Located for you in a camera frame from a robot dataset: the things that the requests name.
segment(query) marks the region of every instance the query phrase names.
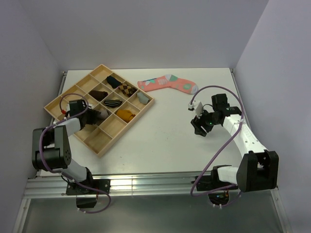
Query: zip tie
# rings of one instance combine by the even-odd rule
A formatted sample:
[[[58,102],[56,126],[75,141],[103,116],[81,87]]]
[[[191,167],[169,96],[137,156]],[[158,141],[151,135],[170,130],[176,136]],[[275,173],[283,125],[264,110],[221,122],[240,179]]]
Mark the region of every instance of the zip tie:
[[[45,127],[45,129],[48,128],[48,127],[55,127],[55,126],[57,126],[57,124],[53,122],[52,125]]]
[[[69,179],[68,177],[66,177],[66,178],[69,180],[70,183],[74,183],[74,179],[71,180],[71,179]]]
[[[244,119],[238,120],[238,122],[234,122],[234,125],[240,124],[241,122],[244,122]]]

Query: pink sock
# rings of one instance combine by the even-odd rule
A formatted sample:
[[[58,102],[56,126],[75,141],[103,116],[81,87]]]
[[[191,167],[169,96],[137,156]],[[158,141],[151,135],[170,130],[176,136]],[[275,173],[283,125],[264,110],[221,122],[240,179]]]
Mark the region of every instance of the pink sock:
[[[198,86],[189,80],[180,79],[172,74],[167,74],[155,79],[137,82],[138,87],[144,91],[153,91],[162,88],[174,88],[187,94],[195,94],[198,91]]]

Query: lavender wall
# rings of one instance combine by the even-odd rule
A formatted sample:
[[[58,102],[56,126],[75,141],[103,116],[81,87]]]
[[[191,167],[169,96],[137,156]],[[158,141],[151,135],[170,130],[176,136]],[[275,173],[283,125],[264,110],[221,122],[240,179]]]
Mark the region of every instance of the lavender wall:
[[[20,0],[64,69],[235,67],[268,0]]]
[[[311,1],[270,0],[236,67],[253,131],[280,156],[278,184],[296,233],[311,232]]]
[[[11,232],[31,164],[32,130],[51,119],[43,106],[61,73],[17,0],[0,1],[0,232]]]

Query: wooden sock organizer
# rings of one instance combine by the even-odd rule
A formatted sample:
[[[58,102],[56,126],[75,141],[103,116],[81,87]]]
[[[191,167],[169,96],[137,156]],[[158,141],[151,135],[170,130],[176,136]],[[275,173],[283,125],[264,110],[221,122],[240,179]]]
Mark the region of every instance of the wooden sock organizer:
[[[106,80],[109,75],[119,80],[121,83],[126,83],[129,86],[135,87],[137,91],[131,97],[128,97],[118,88],[113,89]],[[89,95],[91,90],[106,91],[108,96],[99,102]],[[146,105],[139,102],[137,97],[138,92],[142,92],[150,100]],[[126,81],[118,74],[112,72],[104,65],[99,65],[74,86],[44,107],[44,109],[57,121],[64,118],[64,115],[59,108],[59,102],[61,98],[68,93],[83,95],[87,101],[93,105],[92,109],[98,111],[106,109],[109,112],[109,117],[104,121],[99,121],[95,125],[86,125],[82,130],[75,133],[75,136],[98,157],[102,157],[155,102],[155,100],[144,91]],[[81,99],[81,97],[76,95],[65,97],[62,101],[62,108],[66,109],[66,105],[70,100],[78,99]],[[117,99],[123,101],[120,107],[109,108],[104,105],[104,100]],[[133,114],[136,114],[136,116],[129,123],[126,123],[116,115],[116,112],[119,109],[130,110]]]

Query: white tabletop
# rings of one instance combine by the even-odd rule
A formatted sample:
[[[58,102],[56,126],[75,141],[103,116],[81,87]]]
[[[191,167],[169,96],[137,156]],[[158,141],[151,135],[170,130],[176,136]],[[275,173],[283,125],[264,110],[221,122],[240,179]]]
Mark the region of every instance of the white tabletop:
[[[86,76],[91,70],[70,70],[63,92]],[[199,88],[206,85],[224,86],[237,94],[228,68],[181,69],[117,69],[113,70],[133,84],[165,74],[195,82]],[[211,96],[225,91],[209,88],[197,95],[203,104],[211,103]],[[188,111],[192,95],[166,88],[148,92],[155,104],[102,157],[98,158],[75,136],[69,137],[72,158],[88,167],[92,174],[134,174],[158,172],[200,171],[216,151],[229,139],[229,133],[220,125],[214,126],[206,137],[194,134],[190,121],[194,112]],[[227,93],[231,106],[238,106]],[[232,142],[214,161],[215,165],[239,166],[241,155]]]

